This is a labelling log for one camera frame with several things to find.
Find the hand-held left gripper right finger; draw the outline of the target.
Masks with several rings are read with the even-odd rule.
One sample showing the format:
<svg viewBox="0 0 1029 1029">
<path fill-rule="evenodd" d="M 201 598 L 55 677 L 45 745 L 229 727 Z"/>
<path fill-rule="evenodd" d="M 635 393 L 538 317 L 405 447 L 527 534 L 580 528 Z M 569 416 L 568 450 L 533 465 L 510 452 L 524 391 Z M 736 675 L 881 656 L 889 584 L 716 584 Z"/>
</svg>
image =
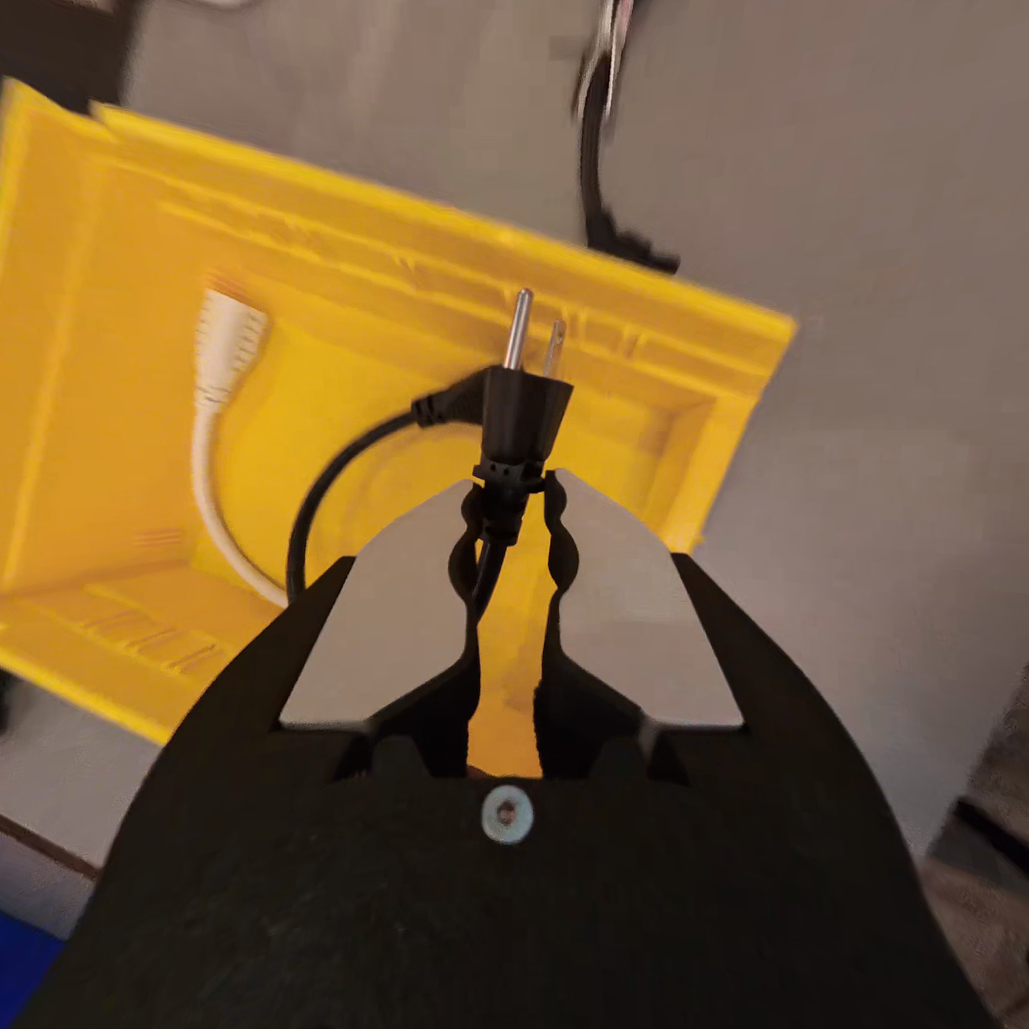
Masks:
<svg viewBox="0 0 1029 1029">
<path fill-rule="evenodd" d="M 660 537 L 564 469 L 547 480 L 545 522 L 560 657 L 633 705 L 645 728 L 742 728 L 726 673 Z"/>
</svg>

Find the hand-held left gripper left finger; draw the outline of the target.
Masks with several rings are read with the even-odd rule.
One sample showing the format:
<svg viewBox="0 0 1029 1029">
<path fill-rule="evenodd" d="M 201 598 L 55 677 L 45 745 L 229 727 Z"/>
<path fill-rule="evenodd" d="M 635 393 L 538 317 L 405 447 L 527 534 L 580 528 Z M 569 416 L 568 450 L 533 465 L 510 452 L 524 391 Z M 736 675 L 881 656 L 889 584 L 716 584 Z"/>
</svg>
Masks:
<svg viewBox="0 0 1029 1029">
<path fill-rule="evenodd" d="M 371 728 L 374 717 L 445 674 L 470 676 L 478 643 L 451 575 L 472 482 L 459 480 L 358 551 L 280 713 L 282 728 Z"/>
</svg>

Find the yellow plastic bin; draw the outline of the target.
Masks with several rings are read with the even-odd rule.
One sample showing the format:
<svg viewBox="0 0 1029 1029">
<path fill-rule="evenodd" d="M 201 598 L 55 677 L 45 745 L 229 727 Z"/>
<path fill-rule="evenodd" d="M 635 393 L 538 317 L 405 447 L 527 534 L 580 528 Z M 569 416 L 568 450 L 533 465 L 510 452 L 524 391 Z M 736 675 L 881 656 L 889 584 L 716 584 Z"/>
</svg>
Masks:
<svg viewBox="0 0 1029 1029">
<path fill-rule="evenodd" d="M 189 476 L 206 288 L 263 312 L 218 497 L 282 578 L 301 496 L 368 428 L 502 359 L 534 293 L 574 395 L 553 456 L 686 553 L 795 321 L 426 199 L 180 126 L 2 91 L 2 668 L 167 743 L 278 613 Z"/>
</svg>

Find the grey desk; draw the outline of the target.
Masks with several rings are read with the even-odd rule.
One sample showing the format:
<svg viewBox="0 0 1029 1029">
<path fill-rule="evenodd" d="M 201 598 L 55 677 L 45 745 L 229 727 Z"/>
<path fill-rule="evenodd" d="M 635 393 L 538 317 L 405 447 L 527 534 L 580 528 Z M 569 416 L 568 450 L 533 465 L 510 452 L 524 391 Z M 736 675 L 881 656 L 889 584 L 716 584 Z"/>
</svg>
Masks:
<svg viewBox="0 0 1029 1029">
<path fill-rule="evenodd" d="M 598 2 L 142 2 L 122 102 L 557 238 Z M 958 949 L 1027 942 L 1027 2 L 644 2 L 603 165 L 792 315 L 701 561 L 866 752 Z"/>
</svg>

